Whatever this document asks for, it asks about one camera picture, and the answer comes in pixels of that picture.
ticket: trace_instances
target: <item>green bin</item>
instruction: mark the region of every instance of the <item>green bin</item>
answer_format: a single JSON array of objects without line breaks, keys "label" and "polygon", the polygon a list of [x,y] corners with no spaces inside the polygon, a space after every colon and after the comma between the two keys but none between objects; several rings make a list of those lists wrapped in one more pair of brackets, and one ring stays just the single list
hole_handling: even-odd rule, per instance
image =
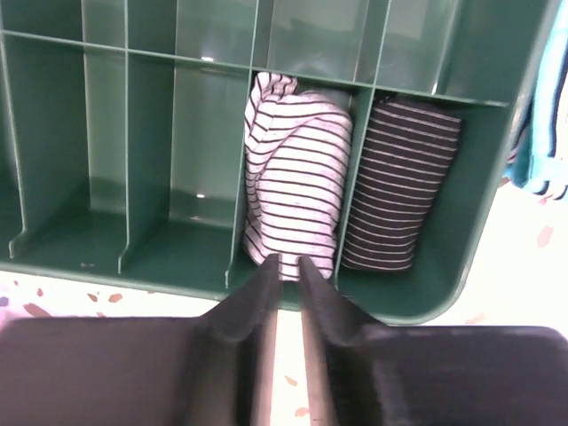
[{"label": "green bin", "polygon": [[[240,287],[256,270],[244,109],[271,70],[355,124],[333,282],[389,323],[432,319],[462,291],[559,2],[0,0],[0,269],[216,300]],[[354,272],[339,259],[387,92],[464,132],[413,269]]]}]

